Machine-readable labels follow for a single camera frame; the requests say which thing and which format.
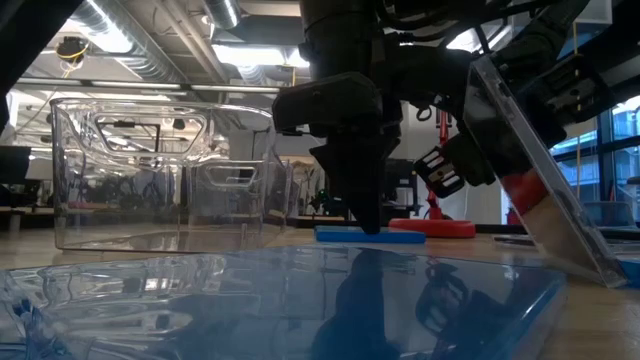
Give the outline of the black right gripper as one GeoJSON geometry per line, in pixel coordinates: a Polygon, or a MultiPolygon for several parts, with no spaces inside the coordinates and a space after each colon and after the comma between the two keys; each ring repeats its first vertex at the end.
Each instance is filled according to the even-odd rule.
{"type": "Polygon", "coordinates": [[[279,131],[307,125],[316,137],[357,136],[333,139],[310,153],[366,234],[382,227],[386,160],[401,135],[399,102],[383,96],[371,79],[381,38],[375,22],[309,26],[298,50],[311,80],[281,91],[272,105],[279,131]],[[389,137],[370,137],[380,134],[389,137]]]}

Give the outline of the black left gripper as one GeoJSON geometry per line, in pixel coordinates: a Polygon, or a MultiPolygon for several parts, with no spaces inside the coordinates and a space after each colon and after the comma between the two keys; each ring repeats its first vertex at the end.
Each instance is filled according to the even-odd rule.
{"type": "MultiPolygon", "coordinates": [[[[566,126],[588,120],[613,102],[611,89],[584,56],[557,58],[565,40],[565,33],[526,29],[490,56],[547,149],[567,137],[566,126]]],[[[533,167],[494,100],[484,88],[469,85],[475,58],[461,50],[438,53],[427,80],[402,94],[419,109],[434,106],[457,120],[457,135],[414,164],[440,198],[465,183],[491,185],[533,167]]]]}

